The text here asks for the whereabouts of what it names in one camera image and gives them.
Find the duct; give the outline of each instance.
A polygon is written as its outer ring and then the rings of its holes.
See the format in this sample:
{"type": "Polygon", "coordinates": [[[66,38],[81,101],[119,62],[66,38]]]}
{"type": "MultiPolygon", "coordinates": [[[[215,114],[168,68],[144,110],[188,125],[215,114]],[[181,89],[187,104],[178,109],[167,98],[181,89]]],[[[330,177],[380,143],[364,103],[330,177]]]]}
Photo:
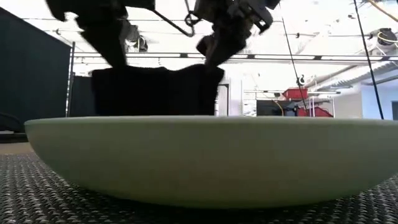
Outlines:
{"type": "MultiPolygon", "coordinates": [[[[373,51],[374,49],[379,49],[379,48],[377,47],[377,42],[375,42],[375,43],[369,43],[369,42],[368,42],[367,48],[368,48],[368,51],[369,51],[369,52],[373,51]]],[[[360,51],[357,52],[355,55],[363,55],[363,54],[362,54],[363,52],[364,52],[364,49],[360,50],[360,51]]],[[[372,68],[375,68],[375,66],[378,66],[378,65],[380,65],[380,64],[382,64],[382,63],[374,63],[374,64],[372,65],[372,68]]],[[[342,73],[345,73],[345,74],[351,73],[351,71],[355,71],[355,70],[360,69],[360,68],[362,68],[362,67],[361,67],[361,66],[357,66],[357,65],[355,65],[355,64],[352,63],[351,65],[349,65],[349,66],[347,66],[347,67],[345,67],[345,68],[342,68],[342,69],[340,69],[340,70],[338,70],[338,71],[336,71],[336,72],[333,72],[333,73],[331,73],[331,74],[329,74],[329,75],[325,75],[325,76],[316,78],[315,80],[312,80],[310,83],[308,83],[308,84],[305,85],[305,88],[314,89],[314,90],[319,90],[319,86],[324,86],[324,83],[326,83],[326,82],[330,83],[330,82],[332,82],[333,80],[336,80],[335,77],[337,77],[338,75],[340,75],[340,74],[342,74],[342,73]]]]}
{"type": "MultiPolygon", "coordinates": [[[[394,76],[391,76],[391,77],[388,77],[388,78],[383,78],[382,80],[378,80],[378,81],[376,81],[376,84],[380,85],[380,84],[391,82],[391,81],[394,81],[394,80],[398,80],[398,75],[394,75],[394,76]]],[[[369,83],[365,83],[364,85],[372,86],[373,83],[369,82],[369,83]]]]}
{"type": "MultiPolygon", "coordinates": [[[[372,65],[375,76],[385,74],[397,69],[395,62],[379,62],[372,65]]],[[[368,66],[356,67],[351,70],[340,73],[328,81],[319,83],[317,86],[311,88],[311,91],[320,91],[330,87],[338,88],[348,85],[353,85],[371,77],[371,72],[368,66]]]]}

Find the white bowl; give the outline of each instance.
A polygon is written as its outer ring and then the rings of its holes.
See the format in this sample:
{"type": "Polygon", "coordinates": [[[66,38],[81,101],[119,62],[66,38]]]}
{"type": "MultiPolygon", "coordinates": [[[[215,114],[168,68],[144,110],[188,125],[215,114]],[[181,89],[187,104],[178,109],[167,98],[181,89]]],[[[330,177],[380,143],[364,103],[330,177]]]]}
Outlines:
{"type": "Polygon", "coordinates": [[[61,118],[26,122],[37,155],[70,182],[198,208],[331,200],[398,171],[398,122],[276,117],[61,118]]]}

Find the textured table surface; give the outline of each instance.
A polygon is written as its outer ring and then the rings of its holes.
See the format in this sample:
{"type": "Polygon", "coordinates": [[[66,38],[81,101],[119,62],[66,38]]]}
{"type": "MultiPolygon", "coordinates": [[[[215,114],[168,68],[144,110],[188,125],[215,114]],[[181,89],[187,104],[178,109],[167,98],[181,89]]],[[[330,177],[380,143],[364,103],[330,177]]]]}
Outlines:
{"type": "Polygon", "coordinates": [[[398,223],[398,178],[348,198],[268,210],[189,210],[119,200],[53,173],[29,145],[0,144],[0,223],[398,223]]]}

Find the red machine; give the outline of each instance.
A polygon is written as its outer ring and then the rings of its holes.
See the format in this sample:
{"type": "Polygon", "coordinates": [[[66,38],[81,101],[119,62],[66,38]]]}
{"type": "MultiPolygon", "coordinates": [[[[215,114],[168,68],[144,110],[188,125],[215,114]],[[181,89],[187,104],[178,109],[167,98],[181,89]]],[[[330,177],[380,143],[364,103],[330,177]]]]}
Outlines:
{"type": "Polygon", "coordinates": [[[312,114],[314,117],[326,117],[326,118],[332,118],[333,115],[329,113],[329,111],[322,109],[320,107],[315,107],[315,109],[307,109],[307,112],[305,112],[304,108],[299,108],[297,110],[297,116],[309,116],[312,114]]]}
{"type": "Polygon", "coordinates": [[[304,100],[308,98],[308,89],[306,88],[290,88],[282,94],[286,100],[304,100]]]}

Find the metal pole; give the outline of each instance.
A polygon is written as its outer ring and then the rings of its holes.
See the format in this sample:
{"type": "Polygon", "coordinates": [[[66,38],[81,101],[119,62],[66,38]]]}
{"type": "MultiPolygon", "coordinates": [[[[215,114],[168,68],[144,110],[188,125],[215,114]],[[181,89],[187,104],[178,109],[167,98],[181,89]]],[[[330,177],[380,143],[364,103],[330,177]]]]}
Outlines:
{"type": "Polygon", "coordinates": [[[333,107],[333,117],[335,118],[336,117],[336,115],[335,115],[335,99],[334,98],[332,98],[331,99],[331,105],[332,105],[332,107],[333,107]]]}
{"type": "Polygon", "coordinates": [[[244,108],[243,80],[241,80],[241,86],[240,87],[241,87],[241,111],[240,111],[240,116],[242,116],[244,114],[243,113],[243,108],[244,108]]]}
{"type": "Polygon", "coordinates": [[[75,72],[73,71],[73,66],[75,64],[75,49],[76,49],[76,42],[72,42],[72,52],[71,52],[71,59],[70,59],[70,73],[69,73],[69,80],[68,80],[68,105],[67,105],[67,118],[70,117],[70,109],[72,103],[72,89],[73,89],[73,80],[75,77],[75,72]]]}
{"type": "Polygon", "coordinates": [[[315,97],[312,98],[312,115],[313,115],[313,117],[317,116],[315,114],[315,97]]]}
{"type": "Polygon", "coordinates": [[[225,84],[226,87],[226,115],[229,116],[229,84],[225,84]]]}
{"type": "Polygon", "coordinates": [[[312,110],[311,110],[312,104],[311,104],[311,98],[308,99],[308,102],[309,102],[309,104],[308,104],[308,112],[310,112],[310,117],[312,117],[312,110]]]}

